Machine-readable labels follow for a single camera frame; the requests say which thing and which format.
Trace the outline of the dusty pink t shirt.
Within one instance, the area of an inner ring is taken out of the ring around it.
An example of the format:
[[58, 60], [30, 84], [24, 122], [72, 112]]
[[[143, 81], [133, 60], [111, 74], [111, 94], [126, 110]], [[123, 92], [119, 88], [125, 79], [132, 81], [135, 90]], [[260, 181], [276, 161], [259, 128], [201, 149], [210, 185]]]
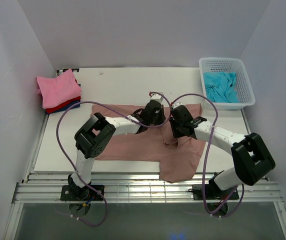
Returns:
[[143, 133], [114, 136], [95, 159], [96, 172], [158, 173], [176, 183], [195, 175], [206, 143], [191, 137], [175, 138], [170, 123]]

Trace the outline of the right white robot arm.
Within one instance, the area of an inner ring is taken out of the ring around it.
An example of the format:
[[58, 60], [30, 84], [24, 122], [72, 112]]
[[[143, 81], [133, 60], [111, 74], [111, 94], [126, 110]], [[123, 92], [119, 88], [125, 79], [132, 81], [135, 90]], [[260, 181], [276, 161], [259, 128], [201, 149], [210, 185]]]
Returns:
[[234, 133], [221, 127], [213, 126], [202, 116], [192, 117], [180, 103], [170, 110], [170, 125], [175, 138], [190, 137], [206, 141], [231, 155], [233, 167], [223, 170], [209, 182], [209, 194], [220, 199], [227, 190], [245, 184], [253, 186], [276, 167], [276, 163], [262, 137], [252, 132], [249, 135]]

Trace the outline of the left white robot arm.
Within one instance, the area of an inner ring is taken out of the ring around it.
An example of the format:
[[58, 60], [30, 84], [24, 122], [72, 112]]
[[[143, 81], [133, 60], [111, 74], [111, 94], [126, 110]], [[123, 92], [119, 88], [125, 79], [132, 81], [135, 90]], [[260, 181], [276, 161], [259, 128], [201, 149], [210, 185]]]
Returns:
[[95, 158], [114, 136], [140, 134], [149, 126], [165, 122], [164, 107], [160, 100], [150, 100], [143, 109], [122, 117], [107, 117], [97, 112], [76, 132], [76, 170], [68, 177], [70, 192], [83, 200], [89, 195], [91, 173]]

